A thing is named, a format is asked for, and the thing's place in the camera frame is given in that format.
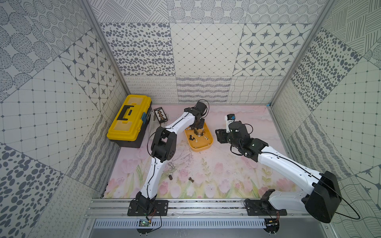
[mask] toolbox handle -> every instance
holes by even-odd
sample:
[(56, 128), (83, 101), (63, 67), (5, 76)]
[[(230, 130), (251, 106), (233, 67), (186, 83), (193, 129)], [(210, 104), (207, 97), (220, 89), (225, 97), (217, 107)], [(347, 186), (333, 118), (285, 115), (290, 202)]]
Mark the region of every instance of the toolbox handle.
[(124, 115), (126, 114), (127, 110), (130, 108), (130, 107), (134, 107), (134, 106), (131, 106), (131, 105), (124, 105), (123, 106), (123, 109), (122, 111), (120, 112), (119, 116), (118, 116), (118, 121), (128, 121), (128, 119), (124, 118)]

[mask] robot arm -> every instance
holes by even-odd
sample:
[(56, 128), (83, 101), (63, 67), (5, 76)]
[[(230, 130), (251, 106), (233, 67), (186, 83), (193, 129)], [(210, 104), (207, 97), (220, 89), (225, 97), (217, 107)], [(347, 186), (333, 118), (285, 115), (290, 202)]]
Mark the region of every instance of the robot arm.
[(268, 190), (261, 200), (276, 210), (293, 209), (307, 211), (321, 222), (329, 223), (340, 202), (341, 193), (337, 178), (326, 171), (324, 174), (301, 165), (282, 155), (260, 139), (250, 138), (246, 126), (235, 121), (234, 114), (225, 117), (226, 130), (216, 130), (220, 143), (229, 143), (240, 154), (266, 165), (298, 185), (301, 192), (280, 192)]
[(157, 188), (164, 167), (176, 152), (177, 134), (189, 126), (191, 129), (202, 129), (204, 119), (201, 117), (205, 115), (206, 108), (204, 103), (198, 101), (194, 107), (184, 109), (184, 113), (172, 124), (156, 129), (151, 145), (151, 167), (143, 188), (135, 197), (139, 207), (148, 214), (154, 208), (152, 202), (156, 199)]

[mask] metal vent grille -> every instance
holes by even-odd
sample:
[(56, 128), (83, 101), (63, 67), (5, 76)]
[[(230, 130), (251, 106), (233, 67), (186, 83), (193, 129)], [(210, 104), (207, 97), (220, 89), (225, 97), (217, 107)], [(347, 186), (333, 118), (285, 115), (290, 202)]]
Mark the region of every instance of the metal vent grille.
[[(94, 228), (157, 228), (160, 218), (152, 219), (152, 226), (140, 227), (140, 219), (97, 219)], [(265, 228), (262, 218), (173, 218), (163, 219), (162, 228)]]

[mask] table surface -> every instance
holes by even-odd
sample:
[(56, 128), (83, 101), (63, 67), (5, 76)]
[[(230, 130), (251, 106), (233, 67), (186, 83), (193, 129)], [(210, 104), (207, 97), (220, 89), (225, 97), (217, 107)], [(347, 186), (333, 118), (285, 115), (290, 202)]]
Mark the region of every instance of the table surface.
[[(169, 125), (188, 106), (152, 106), (153, 109), (158, 107), (163, 107)], [(170, 160), (173, 167), (166, 165), (157, 198), (260, 198), (271, 188), (285, 192), (301, 190), (273, 169), (244, 156), (234, 155), (230, 152), (229, 144), (217, 141), (215, 130), (225, 128), (224, 116), (229, 113), (235, 114), (236, 120), (253, 126), (252, 138), (259, 138), (286, 155), (266, 106), (211, 105), (205, 122), (213, 135), (212, 146), (201, 152), (193, 152), (185, 133), (179, 133), (176, 153)], [(104, 198), (134, 198), (140, 191), (150, 167), (148, 136), (159, 126), (157, 120), (153, 121), (154, 117), (153, 114), (139, 149), (121, 148)]]

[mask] patterned wall tile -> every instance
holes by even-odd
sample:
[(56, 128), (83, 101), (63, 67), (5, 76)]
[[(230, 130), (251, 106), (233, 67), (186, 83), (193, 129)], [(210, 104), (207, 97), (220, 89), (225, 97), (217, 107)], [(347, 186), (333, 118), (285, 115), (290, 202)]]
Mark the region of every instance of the patterned wall tile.
[(251, 23), (314, 23), (326, 0), (250, 0)]
[(380, 71), (362, 58), (313, 112), (356, 173), (381, 164)]
[(353, 175), (326, 133), (310, 114), (287, 139), (295, 160), (309, 168), (335, 174), (338, 180)]
[(57, 54), (63, 52), (90, 29), (85, 12), (77, 0), (30, 2), (22, 0), (38, 30)]
[(59, 58), (0, 105), (0, 140), (65, 171), (99, 115)]
[(176, 76), (232, 76), (242, 24), (171, 24)]
[(90, 0), (98, 22), (168, 22), (166, 0)]
[(40, 72), (56, 53), (17, 4), (0, 4), (0, 101)]
[(364, 58), (381, 68), (381, 38), (365, 53)]
[(376, 207), (381, 210), (381, 165), (356, 174), (357, 179), (370, 196)]
[(206, 99), (209, 103), (226, 103), (231, 81), (231, 77), (176, 77), (179, 102)]
[(269, 103), (283, 77), (233, 77), (227, 103)]
[(29, 237), (75, 237), (92, 198), (100, 193), (64, 176)]
[(2, 235), (27, 237), (42, 217), (63, 174), (1, 144), (0, 203)]
[(323, 27), (364, 55), (381, 37), (380, 15), (377, 0), (338, 0)]
[(245, 23), (250, 0), (167, 0), (170, 22)]
[(108, 123), (111, 124), (114, 121), (126, 97), (126, 91), (120, 82), (117, 81), (101, 111), (101, 114), (106, 117)]
[(101, 111), (117, 76), (93, 30), (86, 32), (58, 57)]
[(312, 24), (245, 24), (234, 75), (286, 75), (311, 27)]
[[(341, 195), (360, 214), (360, 220), (335, 215), (332, 222), (340, 237), (373, 238), (381, 235), (381, 212), (370, 199), (358, 177), (352, 176), (339, 181)], [(337, 212), (357, 217), (352, 209), (342, 201)]]
[(174, 75), (169, 24), (103, 23), (102, 29), (124, 76)]
[(311, 114), (290, 80), (286, 82), (279, 98), (274, 103), (273, 110), (286, 140)]
[(105, 178), (111, 173), (120, 148), (106, 136), (110, 126), (101, 114), (66, 172), (67, 176), (99, 192), (106, 187)]
[(354, 50), (322, 28), (291, 80), (313, 111), (360, 58)]
[(152, 103), (178, 103), (176, 77), (127, 77), (124, 80), (132, 94), (147, 95)]

